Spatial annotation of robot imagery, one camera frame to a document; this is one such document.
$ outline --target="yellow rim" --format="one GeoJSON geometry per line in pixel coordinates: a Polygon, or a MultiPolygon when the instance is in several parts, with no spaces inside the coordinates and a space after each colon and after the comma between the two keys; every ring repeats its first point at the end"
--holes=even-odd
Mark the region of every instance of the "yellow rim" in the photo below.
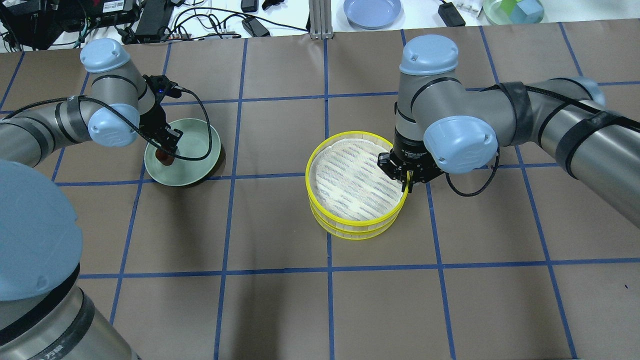
{"type": "Polygon", "coordinates": [[[346,131],[344,133],[339,133],[336,135],[331,136],[330,138],[326,139],[325,141],[323,141],[320,145],[318,145],[318,147],[316,147],[316,149],[313,151],[313,153],[311,154],[311,157],[309,157],[309,161],[307,162],[307,169],[305,171],[305,184],[307,186],[307,193],[309,194],[309,199],[311,200],[311,202],[313,202],[313,204],[318,208],[318,210],[320,210],[320,212],[330,218],[331,220],[335,221],[335,222],[339,222],[340,224],[344,224],[344,225],[349,225],[349,226],[370,226],[370,225],[375,225],[379,222],[382,222],[388,218],[390,218],[391,216],[393,216],[394,213],[397,213],[400,208],[402,208],[403,204],[404,204],[404,200],[406,200],[406,196],[407,194],[409,194],[409,186],[407,186],[404,189],[404,193],[402,195],[402,197],[400,198],[400,201],[398,202],[398,204],[391,210],[389,211],[386,215],[383,215],[379,218],[375,218],[373,220],[347,220],[347,219],[343,219],[341,217],[337,217],[334,214],[330,213],[328,210],[326,210],[322,205],[320,205],[320,202],[316,199],[316,196],[314,195],[313,191],[311,190],[311,183],[309,182],[309,171],[311,170],[311,163],[313,162],[313,160],[316,158],[316,155],[318,154],[318,152],[322,151],[325,147],[326,144],[338,139],[338,138],[353,138],[353,137],[349,137],[349,135],[367,135],[367,136],[371,136],[374,138],[377,138],[379,140],[382,140],[385,144],[387,144],[388,148],[391,149],[391,147],[393,146],[393,144],[391,144],[387,139],[378,136],[376,134],[373,133],[368,133],[366,131],[346,131]]]}
{"type": "Polygon", "coordinates": [[[348,238],[347,236],[349,236],[350,234],[345,233],[344,231],[339,231],[339,230],[335,230],[334,228],[332,228],[329,224],[327,224],[326,222],[322,221],[320,219],[320,217],[318,216],[318,214],[313,211],[312,212],[314,214],[314,217],[316,218],[318,224],[324,229],[326,230],[327,233],[330,233],[331,235],[334,236],[338,236],[339,238],[345,239],[345,240],[350,240],[350,241],[361,241],[361,240],[368,240],[371,238],[374,238],[382,233],[384,233],[389,227],[391,227],[391,225],[396,221],[395,219],[393,219],[392,221],[390,221],[389,223],[385,224],[383,227],[380,227],[379,229],[376,229],[374,231],[373,234],[371,234],[370,236],[365,236],[363,238],[348,238]]]}
{"type": "Polygon", "coordinates": [[[313,207],[313,205],[310,203],[310,208],[311,208],[311,212],[314,214],[314,217],[316,218],[316,220],[318,222],[322,222],[322,224],[330,227],[332,230],[337,231],[339,233],[344,233],[347,235],[354,235],[354,236],[361,236],[361,235],[367,235],[367,234],[372,234],[372,233],[377,233],[380,231],[380,229],[383,229],[385,226],[391,225],[394,223],[394,221],[396,221],[397,216],[399,215],[399,213],[395,213],[391,216],[391,220],[389,220],[389,222],[387,222],[386,224],[377,227],[375,229],[371,229],[371,230],[364,230],[364,231],[354,231],[354,230],[347,230],[347,229],[341,229],[339,227],[335,227],[333,224],[329,224],[325,219],[321,218],[320,215],[318,215],[316,209],[313,207]]]}

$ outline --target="black power supply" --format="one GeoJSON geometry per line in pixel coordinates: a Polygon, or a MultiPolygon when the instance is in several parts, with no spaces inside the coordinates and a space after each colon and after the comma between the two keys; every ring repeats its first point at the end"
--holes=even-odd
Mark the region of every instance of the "black power supply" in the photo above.
{"type": "Polygon", "coordinates": [[[244,13],[255,13],[258,11],[258,0],[242,0],[240,8],[244,13]]]}
{"type": "Polygon", "coordinates": [[[163,29],[169,25],[173,7],[171,1],[147,0],[136,28],[136,40],[143,44],[161,40],[163,29]]]}
{"type": "Polygon", "coordinates": [[[269,30],[267,30],[267,28],[265,28],[264,25],[262,25],[255,17],[248,17],[242,20],[242,26],[253,37],[259,38],[271,36],[269,30]]]}
{"type": "Polygon", "coordinates": [[[440,15],[444,24],[450,28],[464,26],[467,24],[465,19],[462,19],[462,16],[460,16],[458,9],[456,9],[456,6],[453,5],[453,3],[446,3],[445,1],[442,1],[442,4],[438,7],[438,15],[440,15]]]}

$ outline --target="blue block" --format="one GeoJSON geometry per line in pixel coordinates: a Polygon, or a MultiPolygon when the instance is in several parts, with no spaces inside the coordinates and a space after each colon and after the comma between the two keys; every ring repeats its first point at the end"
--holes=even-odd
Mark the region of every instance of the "blue block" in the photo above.
{"type": "Polygon", "coordinates": [[[516,3],[509,19],[514,24],[532,24],[544,14],[542,5],[537,0],[522,0],[516,3]]]}

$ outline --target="green block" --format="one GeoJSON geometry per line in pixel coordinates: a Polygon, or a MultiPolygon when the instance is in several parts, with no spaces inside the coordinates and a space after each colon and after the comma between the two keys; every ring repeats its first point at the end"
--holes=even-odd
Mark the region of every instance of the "green block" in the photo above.
{"type": "Polygon", "coordinates": [[[520,1],[522,0],[502,0],[500,8],[507,14],[507,16],[509,16],[513,12],[513,8],[516,7],[516,3],[519,3],[520,1]]]}

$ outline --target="white label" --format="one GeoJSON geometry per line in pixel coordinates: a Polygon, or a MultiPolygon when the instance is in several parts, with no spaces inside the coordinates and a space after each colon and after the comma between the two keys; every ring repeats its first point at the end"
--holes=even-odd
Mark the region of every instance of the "white label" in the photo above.
{"type": "Polygon", "coordinates": [[[110,1],[108,3],[104,3],[104,6],[102,7],[102,12],[103,13],[119,12],[122,9],[124,9],[124,0],[110,1]]]}

